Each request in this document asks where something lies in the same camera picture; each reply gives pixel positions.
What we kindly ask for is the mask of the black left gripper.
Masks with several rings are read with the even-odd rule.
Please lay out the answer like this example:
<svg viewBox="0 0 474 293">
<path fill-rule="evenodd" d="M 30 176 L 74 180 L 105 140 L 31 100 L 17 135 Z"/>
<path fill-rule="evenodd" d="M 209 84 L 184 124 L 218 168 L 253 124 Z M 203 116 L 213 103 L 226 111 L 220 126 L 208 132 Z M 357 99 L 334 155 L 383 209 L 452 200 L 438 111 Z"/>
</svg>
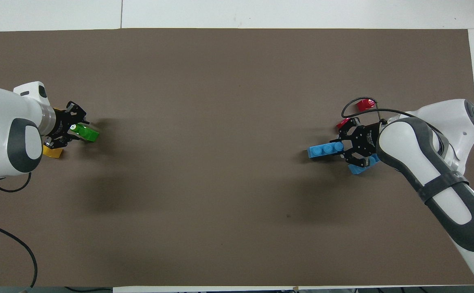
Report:
<svg viewBox="0 0 474 293">
<path fill-rule="evenodd" d="M 67 103 L 66 109 L 53 108 L 56 123 L 53 128 L 53 137 L 47 137 L 44 145 L 47 148 L 64 148 L 73 140 L 80 140 L 79 136 L 69 133 L 70 126 L 75 123 L 88 123 L 86 111 L 73 101 Z"/>
</svg>

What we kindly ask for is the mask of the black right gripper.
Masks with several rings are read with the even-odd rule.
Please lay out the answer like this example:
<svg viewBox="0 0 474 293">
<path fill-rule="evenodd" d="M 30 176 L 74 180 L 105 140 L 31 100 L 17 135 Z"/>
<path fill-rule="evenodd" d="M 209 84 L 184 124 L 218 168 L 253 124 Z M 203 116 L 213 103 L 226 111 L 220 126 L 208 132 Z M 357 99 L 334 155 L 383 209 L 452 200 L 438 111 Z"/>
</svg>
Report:
<svg viewBox="0 0 474 293">
<path fill-rule="evenodd" d="M 361 125 L 359 118 L 345 118 L 337 129 L 337 137 L 330 143 L 350 141 L 352 144 L 352 149 L 342 154 L 345 161 L 357 167 L 369 167 L 369 157 L 377 151 L 380 124 Z"/>
</svg>

